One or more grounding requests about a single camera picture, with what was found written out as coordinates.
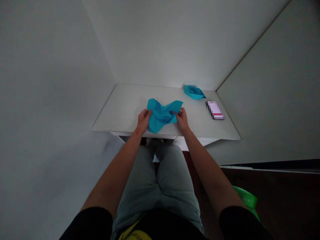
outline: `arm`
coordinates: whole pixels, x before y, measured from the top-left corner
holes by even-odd
[[[218,164],[190,130],[185,109],[181,108],[181,111],[176,116],[179,129],[186,140],[193,164],[217,217],[219,217],[223,209],[229,206],[246,208]]]
[[[148,112],[147,109],[144,109],[139,114],[136,130],[102,174],[81,211],[89,207],[102,207],[107,209],[114,219],[137,155],[141,137],[149,125],[151,113],[151,110]]]

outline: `blue origami paper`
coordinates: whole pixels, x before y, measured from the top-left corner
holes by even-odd
[[[177,117],[172,111],[178,113],[182,104],[181,101],[174,101],[167,106],[162,106],[154,98],[149,99],[147,109],[152,110],[149,132],[158,133],[164,125],[177,122]]]
[[[193,87],[190,85],[184,85],[184,93],[195,100],[199,98],[206,98],[206,96],[203,94],[200,88]]]

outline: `phone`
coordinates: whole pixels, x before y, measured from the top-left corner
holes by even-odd
[[[220,110],[218,104],[213,101],[207,101],[206,102],[208,111],[214,120],[223,120],[224,115],[222,114],[222,111]]]

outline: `dark floor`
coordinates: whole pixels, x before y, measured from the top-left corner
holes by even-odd
[[[223,239],[218,220],[193,166],[183,152],[199,201],[205,236]],[[222,169],[229,181],[258,198],[261,223],[274,239],[320,239],[320,175]]]

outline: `person's right hand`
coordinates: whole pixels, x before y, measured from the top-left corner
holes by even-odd
[[[181,108],[180,111],[178,112],[178,114],[177,113],[175,113],[175,114],[177,117],[179,130],[184,135],[186,133],[186,131],[188,131],[190,129],[189,125],[188,125],[186,110],[184,108]]]

